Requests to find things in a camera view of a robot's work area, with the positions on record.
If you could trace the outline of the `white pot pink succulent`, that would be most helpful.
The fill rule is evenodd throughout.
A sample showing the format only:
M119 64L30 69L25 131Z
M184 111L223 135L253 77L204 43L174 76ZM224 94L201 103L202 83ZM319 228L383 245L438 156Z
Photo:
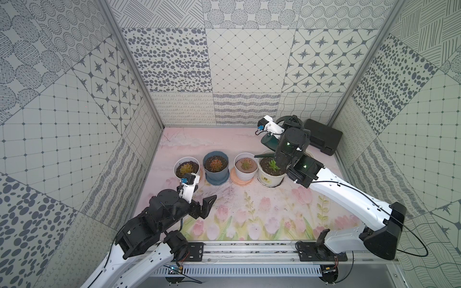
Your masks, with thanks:
M234 159L234 167L230 171L230 179L238 186L246 186L253 181L258 171L255 155L249 152L238 154Z

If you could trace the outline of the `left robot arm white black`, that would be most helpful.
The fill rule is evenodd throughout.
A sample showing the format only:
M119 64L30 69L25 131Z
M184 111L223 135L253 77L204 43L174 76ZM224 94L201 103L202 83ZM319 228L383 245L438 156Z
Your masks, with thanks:
M136 288L167 263L183 260L188 241L179 231L169 231L185 216L207 218L216 195L202 203L162 190L138 216L117 233L107 256L83 284L84 288Z

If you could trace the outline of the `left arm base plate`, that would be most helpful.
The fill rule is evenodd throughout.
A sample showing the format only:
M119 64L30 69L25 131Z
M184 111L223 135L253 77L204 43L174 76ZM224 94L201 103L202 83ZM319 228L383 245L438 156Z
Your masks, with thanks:
M201 262L204 254L203 242L188 242L181 244L174 253L176 262Z

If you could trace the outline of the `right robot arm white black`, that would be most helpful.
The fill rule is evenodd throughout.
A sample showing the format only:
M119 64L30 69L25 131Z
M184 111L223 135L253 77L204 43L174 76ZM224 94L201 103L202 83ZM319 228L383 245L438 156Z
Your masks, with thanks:
M366 194L308 156L311 132L296 116L274 121L267 115L258 128L268 133L261 142L274 151L276 166L285 169L289 179L327 196L362 222L359 228L323 230L317 240L320 249L335 254L369 251L385 260L396 257L407 212L403 204L389 204Z

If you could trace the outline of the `blue-grey pot red succulent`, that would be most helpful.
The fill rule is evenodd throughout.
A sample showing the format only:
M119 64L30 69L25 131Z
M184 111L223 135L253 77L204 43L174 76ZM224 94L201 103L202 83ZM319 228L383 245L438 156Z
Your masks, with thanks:
M229 158L224 152L209 152L203 159L203 166L205 178L211 185L220 186L229 179Z

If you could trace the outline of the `white pot yellow-brown succulent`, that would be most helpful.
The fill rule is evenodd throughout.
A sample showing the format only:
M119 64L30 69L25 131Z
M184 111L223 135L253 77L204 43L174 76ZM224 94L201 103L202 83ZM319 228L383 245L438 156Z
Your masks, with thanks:
M197 174L200 176L199 182L203 180L203 172L198 160L194 157L180 158L174 165L174 174L178 178L179 183L186 174Z

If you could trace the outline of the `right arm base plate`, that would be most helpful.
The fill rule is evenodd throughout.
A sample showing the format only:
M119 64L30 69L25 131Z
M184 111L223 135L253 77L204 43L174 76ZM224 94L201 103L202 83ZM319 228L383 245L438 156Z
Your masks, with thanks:
M295 243L295 249L301 262L346 262L348 260L345 252L336 254L324 244L318 245L315 242L298 241Z

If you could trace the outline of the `dark green watering can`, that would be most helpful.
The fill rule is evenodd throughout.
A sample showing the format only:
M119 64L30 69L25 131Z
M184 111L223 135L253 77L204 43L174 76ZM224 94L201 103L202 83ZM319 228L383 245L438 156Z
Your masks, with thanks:
M276 124L278 124L279 126L282 127L283 125L283 117L280 117L278 118L277 120L273 120ZM282 137L281 136L275 136L275 135L272 135L271 133L268 133L268 132L261 132L261 131L258 131L258 128L257 130L255 131L255 134L257 136L259 136L260 134L262 133L265 133L265 135L263 136L263 138L261 139L261 144L265 145L267 148L269 148L270 150L272 151L276 151L277 149L277 146L279 144L279 140L280 138Z

